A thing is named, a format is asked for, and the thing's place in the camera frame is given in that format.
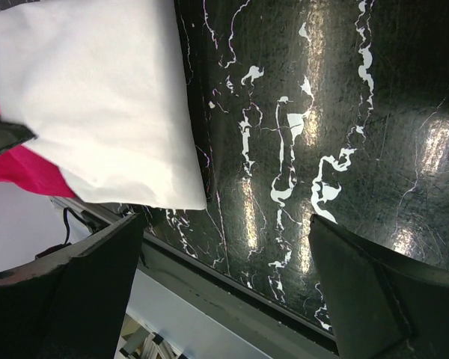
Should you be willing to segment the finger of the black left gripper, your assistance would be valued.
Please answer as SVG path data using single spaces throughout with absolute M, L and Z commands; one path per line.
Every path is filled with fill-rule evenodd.
M 0 155 L 36 138 L 36 135 L 21 124 L 4 122 L 0 118 Z

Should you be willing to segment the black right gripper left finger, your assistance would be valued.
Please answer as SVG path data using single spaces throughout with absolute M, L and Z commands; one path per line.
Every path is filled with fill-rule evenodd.
M 143 234 L 128 215 L 0 272 L 0 358 L 113 358 Z

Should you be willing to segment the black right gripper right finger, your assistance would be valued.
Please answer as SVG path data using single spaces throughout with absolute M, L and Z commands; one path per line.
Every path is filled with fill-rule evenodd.
M 341 358 L 449 358 L 449 271 L 320 215 L 308 241 Z

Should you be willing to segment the white t shirt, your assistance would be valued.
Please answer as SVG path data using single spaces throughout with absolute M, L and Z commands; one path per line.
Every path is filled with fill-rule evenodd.
M 83 201 L 207 206 L 172 1 L 0 10 L 0 115 Z

